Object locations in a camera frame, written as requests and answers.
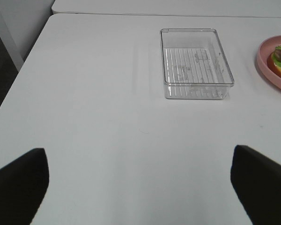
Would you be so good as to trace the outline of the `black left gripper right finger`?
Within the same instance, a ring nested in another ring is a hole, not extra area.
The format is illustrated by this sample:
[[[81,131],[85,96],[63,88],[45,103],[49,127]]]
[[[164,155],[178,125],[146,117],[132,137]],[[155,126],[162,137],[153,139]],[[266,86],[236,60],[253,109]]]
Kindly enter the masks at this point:
[[[230,181],[254,225],[281,225],[281,165],[246,145],[234,148]]]

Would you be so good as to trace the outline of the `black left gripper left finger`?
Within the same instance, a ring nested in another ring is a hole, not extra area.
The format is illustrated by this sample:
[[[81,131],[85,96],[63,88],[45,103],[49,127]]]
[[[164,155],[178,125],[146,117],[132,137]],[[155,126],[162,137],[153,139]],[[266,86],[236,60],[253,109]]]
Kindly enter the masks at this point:
[[[35,148],[0,169],[0,225],[31,224],[49,186],[43,148]]]

